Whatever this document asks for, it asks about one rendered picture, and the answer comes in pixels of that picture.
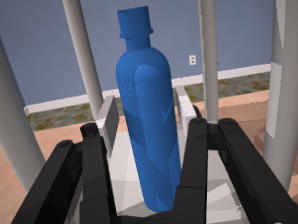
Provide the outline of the blue bottle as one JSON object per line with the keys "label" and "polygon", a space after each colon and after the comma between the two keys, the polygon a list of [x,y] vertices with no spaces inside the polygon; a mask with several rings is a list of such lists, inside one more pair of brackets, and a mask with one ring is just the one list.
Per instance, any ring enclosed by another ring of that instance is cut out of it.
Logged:
{"label": "blue bottle", "polygon": [[173,208],[181,162],[168,60],[151,47],[148,6],[117,11],[127,51],[116,80],[144,203],[153,212]]}

